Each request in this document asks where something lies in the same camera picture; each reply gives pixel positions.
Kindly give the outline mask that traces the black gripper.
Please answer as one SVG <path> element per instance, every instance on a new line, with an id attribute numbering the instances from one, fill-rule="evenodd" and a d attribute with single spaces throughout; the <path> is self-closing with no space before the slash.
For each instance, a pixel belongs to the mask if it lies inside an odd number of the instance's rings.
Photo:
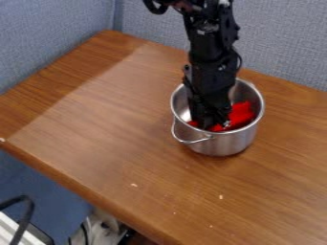
<path id="1" fill-rule="evenodd" d="M 190 56 L 184 66 L 183 83 L 187 87 L 192 120 L 203 129 L 216 124 L 230 127 L 231 102 L 229 92 L 237 82 L 239 56 L 204 60 Z"/>

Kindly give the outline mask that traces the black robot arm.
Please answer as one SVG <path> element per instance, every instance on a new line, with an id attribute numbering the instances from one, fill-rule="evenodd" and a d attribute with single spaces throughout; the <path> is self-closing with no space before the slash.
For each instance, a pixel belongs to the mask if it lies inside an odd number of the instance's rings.
<path id="1" fill-rule="evenodd" d="M 203 130 L 216 124 L 230 127 L 229 93 L 242 67 L 242 57 L 234 47 L 241 30 L 233 13 L 234 0 L 143 0 L 143 4 L 156 15 L 164 14 L 168 8 L 183 15 L 191 44 L 183 83 L 192 121 Z"/>

